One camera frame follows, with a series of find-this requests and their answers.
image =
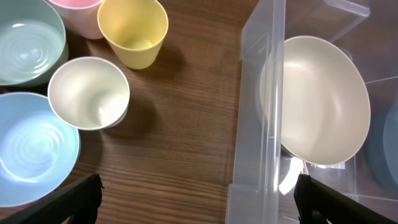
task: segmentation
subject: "pink cup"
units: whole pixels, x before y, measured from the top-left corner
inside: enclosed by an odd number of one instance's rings
[[[47,0],[60,14],[65,27],[87,39],[100,39],[97,13],[103,0]]]

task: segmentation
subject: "tableware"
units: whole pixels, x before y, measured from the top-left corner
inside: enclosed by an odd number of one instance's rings
[[[317,37],[293,37],[284,47],[282,145],[316,165],[347,161],[363,145],[370,124],[361,75],[339,48]]]
[[[373,177],[385,188],[398,191],[398,103],[375,115],[364,152]]]
[[[45,1],[0,1],[0,34],[0,85],[46,83],[68,60],[62,20]]]
[[[60,14],[65,26],[87,39],[100,39],[102,35],[97,13],[102,0],[47,0]]]
[[[79,132],[45,96],[6,93],[0,105],[0,207],[24,205],[67,178],[80,152]]]
[[[49,101],[64,122],[82,130],[109,128],[127,112],[127,78],[113,63],[97,57],[62,65],[49,83]]]
[[[112,0],[101,4],[98,24],[120,61],[129,68],[150,66],[169,28],[157,0]]]

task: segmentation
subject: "green bowl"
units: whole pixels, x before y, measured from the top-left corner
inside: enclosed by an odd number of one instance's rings
[[[67,60],[65,26],[49,3],[0,1],[0,85],[41,85]]]

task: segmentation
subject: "wooden table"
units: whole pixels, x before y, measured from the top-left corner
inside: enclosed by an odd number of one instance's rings
[[[224,223],[232,181],[241,63],[240,37],[257,0],[159,0],[170,28],[155,63],[125,67],[104,39],[68,33],[70,58],[92,55],[127,76],[125,120],[81,131],[67,185],[99,173],[97,223]],[[6,88],[3,91],[36,91]],[[2,208],[0,219],[22,209]]]

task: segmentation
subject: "plastic bin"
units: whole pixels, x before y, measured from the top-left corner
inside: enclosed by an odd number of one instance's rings
[[[398,101],[397,11],[398,2],[393,0],[259,1],[241,39],[243,67],[228,224],[298,223],[293,191],[299,173],[310,174],[398,222],[398,193],[377,182],[363,148],[343,164],[324,167],[292,158],[280,145],[284,39],[313,35],[342,49],[366,83],[375,118]],[[260,82],[266,87],[263,114],[258,112]]]

